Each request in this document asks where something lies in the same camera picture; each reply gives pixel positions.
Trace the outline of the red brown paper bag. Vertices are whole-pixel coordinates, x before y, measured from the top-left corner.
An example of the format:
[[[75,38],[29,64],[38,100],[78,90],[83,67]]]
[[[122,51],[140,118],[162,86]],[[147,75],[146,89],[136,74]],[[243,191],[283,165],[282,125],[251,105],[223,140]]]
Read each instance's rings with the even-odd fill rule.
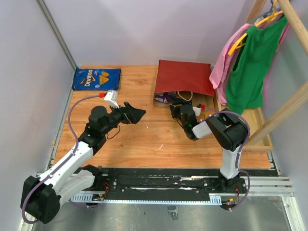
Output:
[[[211,64],[159,60],[154,96],[164,92],[189,92],[214,96],[214,88],[209,80]],[[170,103],[158,103],[153,98],[154,106],[167,108]]]

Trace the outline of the blue Doritos chip bag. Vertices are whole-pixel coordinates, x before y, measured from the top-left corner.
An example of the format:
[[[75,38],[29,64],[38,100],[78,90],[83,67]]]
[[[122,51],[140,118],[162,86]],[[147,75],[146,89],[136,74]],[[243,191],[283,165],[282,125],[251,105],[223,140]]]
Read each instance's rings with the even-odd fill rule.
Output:
[[[81,69],[75,70],[73,90],[118,90],[120,86],[121,69]]]

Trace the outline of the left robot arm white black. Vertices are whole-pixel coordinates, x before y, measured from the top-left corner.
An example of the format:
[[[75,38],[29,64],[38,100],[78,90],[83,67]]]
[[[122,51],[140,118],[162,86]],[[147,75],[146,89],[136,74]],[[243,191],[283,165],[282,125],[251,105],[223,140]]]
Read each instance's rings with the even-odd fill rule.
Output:
[[[114,107],[108,112],[104,106],[95,106],[89,121],[72,149],[53,167],[38,177],[29,176],[23,185],[21,210],[27,224],[52,221],[61,206],[83,189],[96,191],[103,185],[102,172],[87,165],[74,172],[91,159],[107,141],[106,135],[123,124],[137,124],[146,114],[128,102],[124,106]]]

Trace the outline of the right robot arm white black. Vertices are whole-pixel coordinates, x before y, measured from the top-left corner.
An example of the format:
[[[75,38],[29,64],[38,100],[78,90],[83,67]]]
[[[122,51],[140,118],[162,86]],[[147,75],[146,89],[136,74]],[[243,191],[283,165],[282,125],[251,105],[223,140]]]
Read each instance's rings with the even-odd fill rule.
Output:
[[[198,122],[196,107],[190,104],[170,105],[171,116],[186,136],[193,141],[214,135],[223,150],[222,165],[218,175],[218,187],[230,192],[240,179],[239,163],[242,150],[250,137],[248,122],[239,114],[224,109]]]

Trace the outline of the purple snack packet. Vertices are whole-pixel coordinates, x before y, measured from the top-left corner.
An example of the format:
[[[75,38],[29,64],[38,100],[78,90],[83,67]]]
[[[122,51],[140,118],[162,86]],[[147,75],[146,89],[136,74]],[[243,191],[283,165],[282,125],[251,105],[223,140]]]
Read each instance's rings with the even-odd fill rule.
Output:
[[[176,93],[175,92],[156,93],[154,96],[154,100],[158,103],[170,103],[171,96],[176,96]]]

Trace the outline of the pink shirt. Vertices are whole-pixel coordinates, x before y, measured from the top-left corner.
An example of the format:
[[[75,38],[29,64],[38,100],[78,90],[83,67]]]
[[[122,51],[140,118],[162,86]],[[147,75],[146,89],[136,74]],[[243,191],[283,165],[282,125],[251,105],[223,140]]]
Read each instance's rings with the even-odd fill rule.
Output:
[[[265,24],[261,26],[260,29],[264,29],[272,24],[274,23]],[[239,39],[239,37],[242,36],[252,26],[253,24],[244,24],[231,36],[231,38],[228,40],[228,42],[222,49],[214,66],[214,69],[210,74],[209,80],[212,83],[213,88],[216,90],[218,100],[222,105],[227,105],[226,86],[228,83],[231,69],[234,65],[234,62],[236,61],[240,49],[237,49],[231,56],[228,55],[228,51],[230,50],[232,45]]]

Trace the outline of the green shirt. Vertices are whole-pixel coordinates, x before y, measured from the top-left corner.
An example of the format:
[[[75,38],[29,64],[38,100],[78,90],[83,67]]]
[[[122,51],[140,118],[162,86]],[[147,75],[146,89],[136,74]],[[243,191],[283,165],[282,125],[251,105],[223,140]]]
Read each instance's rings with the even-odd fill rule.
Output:
[[[244,110],[263,105],[263,82],[287,26],[283,16],[264,29],[253,29],[240,48],[226,86],[229,109],[242,114]]]

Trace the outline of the grey clothes hanger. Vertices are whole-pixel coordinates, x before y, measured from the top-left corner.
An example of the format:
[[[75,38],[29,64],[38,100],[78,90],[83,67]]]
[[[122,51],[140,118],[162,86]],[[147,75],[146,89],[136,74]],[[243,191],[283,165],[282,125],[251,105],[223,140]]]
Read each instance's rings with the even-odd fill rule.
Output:
[[[246,19],[246,23],[248,24],[253,24],[255,23],[258,19],[260,18],[266,18],[267,16],[269,16],[270,14],[276,12],[276,11],[279,11],[281,10],[281,7],[279,7],[279,5],[277,3],[274,3],[273,0],[270,1],[271,3],[271,6],[270,6],[270,9],[269,11],[267,12],[263,12],[263,8],[266,4],[266,0],[255,0],[253,5],[252,5],[252,8],[248,14],[248,17]]]

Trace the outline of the yellow clothes hanger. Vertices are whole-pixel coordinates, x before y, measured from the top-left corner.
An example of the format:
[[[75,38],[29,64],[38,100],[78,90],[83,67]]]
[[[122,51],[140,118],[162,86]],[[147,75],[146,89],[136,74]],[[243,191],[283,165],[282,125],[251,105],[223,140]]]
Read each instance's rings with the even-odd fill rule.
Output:
[[[274,0],[273,4],[272,4],[273,9],[272,9],[270,15],[266,16],[264,19],[260,20],[256,24],[254,24],[252,27],[249,28],[249,30],[247,30],[242,36],[239,37],[239,39],[232,45],[232,47],[228,51],[229,56],[231,56],[237,49],[240,49],[241,47],[243,47],[245,45],[245,43],[248,40],[248,38],[247,38],[248,34],[251,34],[253,29],[260,28],[261,26],[263,26],[265,24],[270,24],[279,15],[281,15],[283,13],[282,10],[278,10],[277,4],[278,4],[278,1]]]

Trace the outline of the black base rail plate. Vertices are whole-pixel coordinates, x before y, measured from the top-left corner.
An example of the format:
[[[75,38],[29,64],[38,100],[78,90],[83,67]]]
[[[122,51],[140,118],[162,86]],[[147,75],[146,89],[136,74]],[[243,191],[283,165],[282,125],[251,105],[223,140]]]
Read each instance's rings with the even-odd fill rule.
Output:
[[[61,203],[235,206],[251,196],[293,196],[288,178],[275,170],[249,170],[231,183],[217,169],[79,168],[60,187]]]

